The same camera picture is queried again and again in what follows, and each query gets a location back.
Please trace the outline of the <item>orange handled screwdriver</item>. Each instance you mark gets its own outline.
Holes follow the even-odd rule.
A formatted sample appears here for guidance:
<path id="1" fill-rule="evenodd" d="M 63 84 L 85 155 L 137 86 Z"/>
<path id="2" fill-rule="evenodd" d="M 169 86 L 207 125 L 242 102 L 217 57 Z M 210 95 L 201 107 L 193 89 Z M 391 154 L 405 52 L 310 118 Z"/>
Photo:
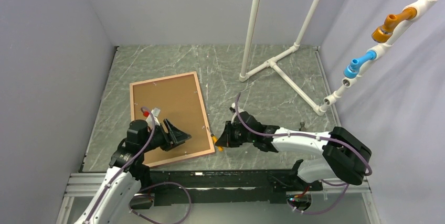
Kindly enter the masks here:
<path id="1" fill-rule="evenodd" d="M 224 149 L 223 149 L 221 146 L 217 146 L 217 145 L 216 145 L 216 142 L 218 141 L 218 138 L 215 137 L 215 135 L 210 131 L 209 127 L 206 127 L 206 129 L 207 129 L 208 133 L 210 134 L 211 139 L 212 139 L 214 145 L 217 147 L 217 149 L 218 149 L 220 152 L 222 152 Z"/>

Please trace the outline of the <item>pink picture frame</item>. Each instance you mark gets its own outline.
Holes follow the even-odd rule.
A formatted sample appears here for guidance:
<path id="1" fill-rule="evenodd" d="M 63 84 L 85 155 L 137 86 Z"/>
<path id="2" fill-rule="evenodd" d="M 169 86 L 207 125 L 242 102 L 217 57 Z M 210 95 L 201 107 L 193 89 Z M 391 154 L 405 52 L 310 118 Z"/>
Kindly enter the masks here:
<path id="1" fill-rule="evenodd" d="M 160 148 L 144 155 L 144 164 L 160 167 L 216 152 L 208 131 L 209 122 L 197 72 L 176 74 L 130 84 L 131 120 L 146 119 L 141 107 L 159 109 L 160 122 L 168 119 L 179 130 L 191 135 L 171 151 Z"/>

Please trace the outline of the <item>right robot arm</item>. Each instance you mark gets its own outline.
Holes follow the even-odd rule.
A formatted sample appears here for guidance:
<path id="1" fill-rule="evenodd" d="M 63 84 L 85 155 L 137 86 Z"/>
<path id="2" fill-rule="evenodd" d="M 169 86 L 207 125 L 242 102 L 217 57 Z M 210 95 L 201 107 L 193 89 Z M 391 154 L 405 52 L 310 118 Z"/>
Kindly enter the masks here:
<path id="1" fill-rule="evenodd" d="M 313 160 L 300 159 L 293 165 L 289 183 L 296 190 L 330 178 L 361 185 L 370 173 L 371 150 L 340 126 L 327 132 L 296 131 L 262 124 L 248 112 L 241 111 L 226 121 L 215 146 L 235 148 L 244 143 L 251 143 L 263 152 L 302 152 L 315 156 Z"/>

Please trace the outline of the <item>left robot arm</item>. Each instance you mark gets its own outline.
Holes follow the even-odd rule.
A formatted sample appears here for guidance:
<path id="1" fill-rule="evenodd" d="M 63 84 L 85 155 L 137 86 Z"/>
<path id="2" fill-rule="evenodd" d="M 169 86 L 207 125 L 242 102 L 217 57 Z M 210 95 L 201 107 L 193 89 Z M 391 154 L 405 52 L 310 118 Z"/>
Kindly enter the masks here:
<path id="1" fill-rule="evenodd" d="M 112 154 L 105 177 L 77 223 L 117 223 L 129 211 L 133 197 L 154 187 L 144 154 L 156 148 L 170 151 L 184 144 L 191 135 L 169 120 L 162 124 L 145 120 L 130 122 L 129 128 Z"/>

